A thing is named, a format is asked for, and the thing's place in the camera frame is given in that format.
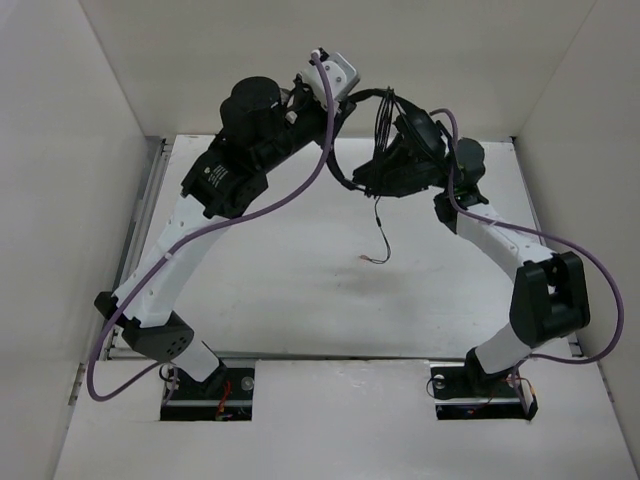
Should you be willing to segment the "black headphones with cable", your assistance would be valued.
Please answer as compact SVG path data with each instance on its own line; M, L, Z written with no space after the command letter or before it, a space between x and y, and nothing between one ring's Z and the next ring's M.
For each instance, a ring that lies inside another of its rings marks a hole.
M390 87L348 95L340 103L334 132L340 132L358 103L373 97L380 102L374 121L371 159L347 178L336 154L330 152L326 165L332 176L347 190L359 191L375 204L383 197L402 198L441 185L446 177L444 128L425 110L398 96Z

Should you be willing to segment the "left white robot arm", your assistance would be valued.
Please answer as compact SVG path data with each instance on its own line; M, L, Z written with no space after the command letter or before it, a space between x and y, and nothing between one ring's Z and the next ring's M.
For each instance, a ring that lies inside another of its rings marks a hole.
M164 230L131 276L94 304L107 326L155 365L170 364L201 396L223 387L226 366L174 310L191 276L231 227L292 202L317 179L333 153L351 86L297 77L290 91L267 77L238 82L220 107L223 127L195 160ZM310 176L284 198L247 209L268 188L267 176L310 143L322 148Z

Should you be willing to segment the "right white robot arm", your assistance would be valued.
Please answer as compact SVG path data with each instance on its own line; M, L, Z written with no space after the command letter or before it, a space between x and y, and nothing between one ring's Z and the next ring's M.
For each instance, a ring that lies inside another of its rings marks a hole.
M440 223L492 260L513 285L508 320L489 340L468 351L464 385L475 394L504 382L514 368L551 340L590 322L584 266L573 250L557 253L535 241L535 231L506 222L480 192L485 150L470 138L452 151L420 152L394 139L387 152L353 172L367 195L402 198L439 188Z

